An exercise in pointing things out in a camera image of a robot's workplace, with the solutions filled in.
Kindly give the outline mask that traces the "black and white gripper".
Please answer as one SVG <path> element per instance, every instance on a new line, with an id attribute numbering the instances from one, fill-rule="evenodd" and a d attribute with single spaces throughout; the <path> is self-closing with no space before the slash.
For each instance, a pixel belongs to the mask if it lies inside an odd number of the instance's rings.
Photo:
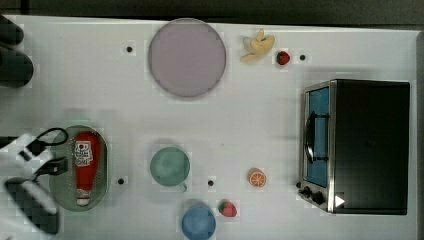
<path id="1" fill-rule="evenodd" d="M 1 137 L 0 175 L 2 177 L 58 176 L 68 171 L 68 159 L 53 159 L 43 141 L 31 134 L 19 137 Z"/>

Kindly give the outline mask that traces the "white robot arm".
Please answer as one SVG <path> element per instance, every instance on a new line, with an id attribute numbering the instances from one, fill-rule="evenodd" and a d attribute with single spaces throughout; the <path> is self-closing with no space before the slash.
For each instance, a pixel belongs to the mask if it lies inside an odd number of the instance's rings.
<path id="1" fill-rule="evenodd" d="M 31 134 L 1 137 L 1 236 L 12 240 L 20 231 L 56 235 L 60 230 L 60 207 L 43 187 L 41 175 L 68 171 L 68 159 Z"/>

